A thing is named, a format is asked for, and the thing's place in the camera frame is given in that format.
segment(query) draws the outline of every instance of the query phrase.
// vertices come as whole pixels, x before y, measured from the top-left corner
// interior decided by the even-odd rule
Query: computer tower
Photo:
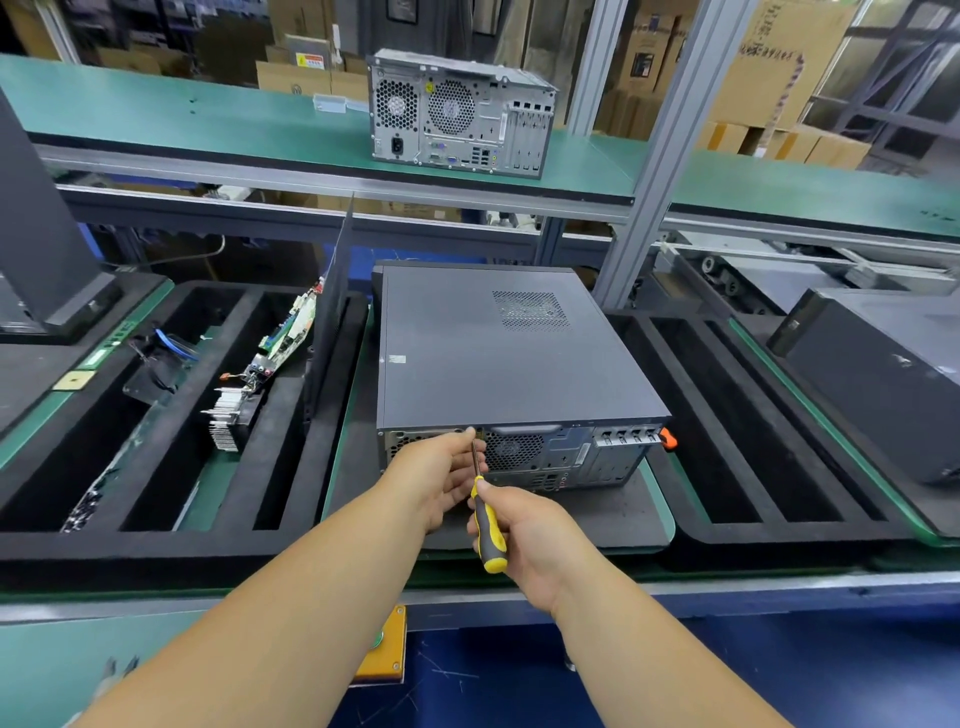
[[[557,89],[517,68],[384,49],[370,58],[373,156],[539,178]]]
[[[960,484],[960,292],[808,291],[767,346],[913,480]]]
[[[378,262],[381,467],[475,426],[488,479],[623,485],[669,413],[573,271]]]

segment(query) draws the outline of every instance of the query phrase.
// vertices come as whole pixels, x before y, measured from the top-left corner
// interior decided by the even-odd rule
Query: rear panel
[[[388,430],[378,433],[380,464],[412,442],[450,428]],[[623,485],[647,449],[660,441],[660,425],[480,427],[487,442],[487,479],[496,485],[528,490]]]
[[[538,178],[553,127],[556,89],[509,69],[467,72],[374,57],[370,75],[373,156],[408,164]]]

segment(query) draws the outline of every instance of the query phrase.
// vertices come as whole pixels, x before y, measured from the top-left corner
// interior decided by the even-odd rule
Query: orange tab
[[[677,442],[677,438],[674,437],[670,430],[668,430],[666,427],[660,431],[660,441],[663,442],[663,449],[665,449],[667,452],[674,449],[679,444]]]

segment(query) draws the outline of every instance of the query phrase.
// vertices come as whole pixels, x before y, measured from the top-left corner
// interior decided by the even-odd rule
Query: blue cable
[[[192,353],[187,353],[187,352],[185,352],[183,349],[181,349],[179,346],[177,346],[176,344],[174,344],[174,343],[167,337],[167,335],[166,335],[165,333],[163,333],[163,331],[161,331],[159,328],[155,328],[155,329],[154,329],[154,333],[156,334],[156,337],[163,343],[163,346],[165,346],[165,347],[166,347],[167,349],[169,349],[171,352],[173,352],[173,353],[175,353],[175,354],[179,354],[179,355],[182,356],[184,359],[191,359],[191,360],[193,360],[193,361],[200,361],[200,359],[197,358],[196,356],[194,356]]]

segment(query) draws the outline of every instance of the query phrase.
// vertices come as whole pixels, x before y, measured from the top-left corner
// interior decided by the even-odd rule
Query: ventilation grille
[[[487,435],[487,465],[492,472],[529,470],[543,451],[542,435]]]
[[[507,328],[568,327],[564,310],[552,293],[493,291],[500,319]]]
[[[413,129],[417,124],[417,93],[413,84],[381,81],[376,87],[376,115],[388,129]]]
[[[473,123],[473,97],[459,81],[437,84],[427,104],[430,121],[445,134],[459,134]]]

